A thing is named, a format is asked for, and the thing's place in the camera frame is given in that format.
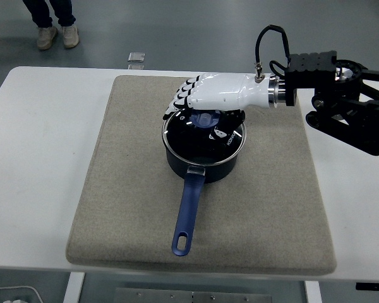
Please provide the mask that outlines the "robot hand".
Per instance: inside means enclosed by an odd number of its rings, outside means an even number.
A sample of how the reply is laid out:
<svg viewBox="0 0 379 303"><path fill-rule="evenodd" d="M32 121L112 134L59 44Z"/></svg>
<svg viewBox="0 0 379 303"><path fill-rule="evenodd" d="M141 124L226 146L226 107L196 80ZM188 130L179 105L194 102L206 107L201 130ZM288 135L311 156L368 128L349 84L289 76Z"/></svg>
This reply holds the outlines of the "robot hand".
<svg viewBox="0 0 379 303"><path fill-rule="evenodd" d="M268 96L269 81L268 74L257 83L251 74L203 73L181 84L163 119L181 109L230 112L243 110L249 105L276 107Z"/></svg>

